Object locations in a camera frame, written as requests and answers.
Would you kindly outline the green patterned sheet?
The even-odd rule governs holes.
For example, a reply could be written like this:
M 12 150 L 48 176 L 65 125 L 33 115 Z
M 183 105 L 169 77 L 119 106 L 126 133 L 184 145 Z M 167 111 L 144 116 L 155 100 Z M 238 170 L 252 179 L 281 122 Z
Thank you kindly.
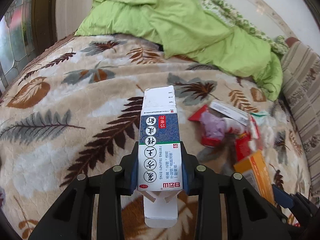
M 222 22 L 230 27 L 237 26 L 249 35 L 267 42 L 271 50 L 278 55 L 285 55 L 289 51 L 289 46 L 285 42 L 284 36 L 277 36 L 272 39 L 253 23 L 245 19 L 235 7 L 225 0 L 199 0 L 203 9 L 214 13 Z

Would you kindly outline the striped floral pillow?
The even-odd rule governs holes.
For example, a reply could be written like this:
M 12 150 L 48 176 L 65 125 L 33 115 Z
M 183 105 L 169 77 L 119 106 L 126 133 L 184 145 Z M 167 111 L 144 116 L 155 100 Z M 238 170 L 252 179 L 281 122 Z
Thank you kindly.
M 290 37 L 289 51 L 281 60 L 282 91 L 308 162 L 311 195 L 319 196 L 319 55 L 302 41 Z

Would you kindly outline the white blue medicine box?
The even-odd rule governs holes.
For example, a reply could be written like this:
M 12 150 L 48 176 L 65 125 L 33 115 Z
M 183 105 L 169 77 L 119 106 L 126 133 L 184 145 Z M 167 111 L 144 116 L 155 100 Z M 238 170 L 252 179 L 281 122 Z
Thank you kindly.
M 150 228 L 177 223 L 177 195 L 183 189 L 182 154 L 173 86 L 144 92 L 138 141 L 137 190 Z

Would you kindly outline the white barcode box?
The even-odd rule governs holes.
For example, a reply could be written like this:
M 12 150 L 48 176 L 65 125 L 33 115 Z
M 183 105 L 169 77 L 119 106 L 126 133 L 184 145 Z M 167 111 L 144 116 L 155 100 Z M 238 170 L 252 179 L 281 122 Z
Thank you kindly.
M 219 100 L 213 100 L 209 107 L 225 116 L 227 116 L 228 118 L 231 118 L 239 123 L 241 123 L 242 125 L 246 126 L 248 123 L 248 113 L 233 107 L 229 104 L 226 104 L 222 101 Z

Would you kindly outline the orange medicine box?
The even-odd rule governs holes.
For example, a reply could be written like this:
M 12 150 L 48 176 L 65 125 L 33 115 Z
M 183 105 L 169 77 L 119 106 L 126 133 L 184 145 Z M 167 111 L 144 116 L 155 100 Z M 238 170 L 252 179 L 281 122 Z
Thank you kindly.
M 260 150 L 237 162 L 234 169 L 241 173 L 263 198 L 272 205 L 275 204 L 272 183 Z

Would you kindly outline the leaf pattern blanket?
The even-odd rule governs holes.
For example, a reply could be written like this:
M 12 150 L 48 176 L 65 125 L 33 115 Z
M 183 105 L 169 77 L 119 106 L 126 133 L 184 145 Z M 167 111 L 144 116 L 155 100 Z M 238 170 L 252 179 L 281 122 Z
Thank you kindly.
M 39 56 L 1 98 L 1 211 L 18 239 L 79 174 L 117 165 L 138 139 L 143 93 L 172 85 L 180 138 L 188 153 L 220 174 L 231 174 L 232 144 L 200 144 L 188 118 L 217 99 L 276 119 L 274 146 L 264 150 L 272 183 L 311 194 L 304 149 L 283 99 L 267 100 L 249 79 L 182 56 L 166 59 L 158 45 L 126 35 L 71 37 Z

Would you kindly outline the stained glass window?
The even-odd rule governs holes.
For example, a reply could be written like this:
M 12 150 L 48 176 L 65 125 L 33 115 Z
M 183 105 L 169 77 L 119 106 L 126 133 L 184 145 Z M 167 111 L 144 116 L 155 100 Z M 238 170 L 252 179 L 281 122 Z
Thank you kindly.
M 13 0 L 1 18 L 1 94 L 35 56 L 31 0 Z

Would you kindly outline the red foot patch package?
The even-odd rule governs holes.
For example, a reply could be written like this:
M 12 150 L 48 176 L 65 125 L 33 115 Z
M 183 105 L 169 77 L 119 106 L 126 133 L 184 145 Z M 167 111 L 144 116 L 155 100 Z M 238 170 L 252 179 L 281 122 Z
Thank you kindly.
M 234 147 L 236 152 L 236 161 L 239 162 L 242 159 L 248 157 L 252 153 L 262 150 L 259 145 L 259 131 L 258 126 L 248 114 L 248 123 L 246 126 L 241 123 L 228 118 L 227 116 L 211 109 L 209 105 L 204 105 L 196 112 L 194 112 L 188 120 L 200 123 L 200 116 L 203 112 L 209 112 L 218 118 L 222 118 L 226 123 L 225 137 L 222 140 L 205 138 L 203 136 L 203 130 L 201 126 L 201 144 L 207 147 L 217 147 L 220 146 L 224 141 L 226 141 L 228 135 L 234 135 Z

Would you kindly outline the green quilt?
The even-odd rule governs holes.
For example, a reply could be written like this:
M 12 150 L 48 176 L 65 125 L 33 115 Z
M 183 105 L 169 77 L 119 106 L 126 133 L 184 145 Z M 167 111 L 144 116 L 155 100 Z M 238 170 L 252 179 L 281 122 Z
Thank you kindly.
M 237 26 L 230 27 L 199 0 L 93 0 L 78 36 L 129 34 L 239 77 L 251 77 L 269 100 L 283 82 L 281 55 Z

